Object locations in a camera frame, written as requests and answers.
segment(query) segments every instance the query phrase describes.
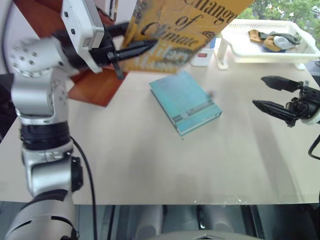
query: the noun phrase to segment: white basket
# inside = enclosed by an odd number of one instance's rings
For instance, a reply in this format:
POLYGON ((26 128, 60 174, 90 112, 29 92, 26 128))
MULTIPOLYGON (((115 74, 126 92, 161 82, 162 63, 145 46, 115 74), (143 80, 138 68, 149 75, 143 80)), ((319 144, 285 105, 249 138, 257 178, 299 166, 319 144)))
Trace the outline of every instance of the white basket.
POLYGON ((217 65, 222 70, 228 69, 225 59, 228 46, 231 47, 237 63, 292 63, 297 69, 303 70, 303 63, 320 57, 315 39, 291 21, 235 19, 222 30, 221 35, 220 47, 215 48, 214 54, 217 65), (295 36, 298 33, 301 43, 283 53, 265 52, 262 44, 250 41, 248 32, 251 29, 267 34, 275 31, 295 36))

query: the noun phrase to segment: teal book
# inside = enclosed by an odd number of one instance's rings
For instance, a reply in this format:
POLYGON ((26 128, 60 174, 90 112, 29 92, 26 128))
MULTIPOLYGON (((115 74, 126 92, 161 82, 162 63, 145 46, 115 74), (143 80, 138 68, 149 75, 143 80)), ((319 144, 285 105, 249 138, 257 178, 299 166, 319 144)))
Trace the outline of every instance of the teal book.
POLYGON ((186 71, 150 83, 151 91, 182 136, 222 113, 186 71))

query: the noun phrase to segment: small white box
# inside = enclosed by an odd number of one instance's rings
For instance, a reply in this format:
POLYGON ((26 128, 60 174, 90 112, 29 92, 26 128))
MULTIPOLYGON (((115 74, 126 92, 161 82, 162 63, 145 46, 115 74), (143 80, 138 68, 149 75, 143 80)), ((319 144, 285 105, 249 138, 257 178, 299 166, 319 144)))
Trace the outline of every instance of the small white box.
POLYGON ((196 67, 209 66, 210 60, 214 54, 216 38, 212 39, 204 48, 202 48, 191 60, 191 65, 196 67))

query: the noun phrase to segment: white wall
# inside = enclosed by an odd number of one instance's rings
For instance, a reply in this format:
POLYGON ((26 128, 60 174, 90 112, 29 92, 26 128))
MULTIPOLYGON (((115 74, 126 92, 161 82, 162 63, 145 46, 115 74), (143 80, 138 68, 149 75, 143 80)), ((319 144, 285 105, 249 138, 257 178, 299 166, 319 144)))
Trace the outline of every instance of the white wall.
MULTIPOLYGON (((5 14, 7 12, 10 1, 11 0, 0 0, 0 26, 1 26, 0 38, 2 37, 2 34, 3 34, 2 29, 3 29, 5 14)), ((101 1, 103 0, 97 0, 97 4, 100 6, 102 4, 101 1)), ((131 19, 137 0, 118 0, 118 1, 119 2, 118 2, 116 23, 129 21, 131 19)), ((24 16, 19 11, 19 9, 16 6, 14 6, 14 8, 12 9, 10 21, 8 24, 7 36, 5 36, 6 59, 8 59, 8 56, 9 56, 8 54, 9 49, 12 49, 12 46, 19 39, 25 38, 25 37, 37 38, 37 34, 29 25, 29 23, 24 18, 24 16)), ((3 74, 3 73, 5 73, 5 67, 4 67, 3 59, 0 56, 0 74, 3 74)))

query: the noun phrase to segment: book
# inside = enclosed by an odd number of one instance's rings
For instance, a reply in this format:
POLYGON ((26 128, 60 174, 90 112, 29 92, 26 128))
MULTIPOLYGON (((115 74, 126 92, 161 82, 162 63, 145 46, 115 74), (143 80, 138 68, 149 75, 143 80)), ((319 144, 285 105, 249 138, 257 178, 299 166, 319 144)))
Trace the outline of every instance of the book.
POLYGON ((150 86, 181 136, 216 119, 222 113, 186 71, 153 81, 150 86))
POLYGON ((137 0, 122 48, 157 39, 144 54, 120 62, 132 70, 175 73, 253 0, 137 0))

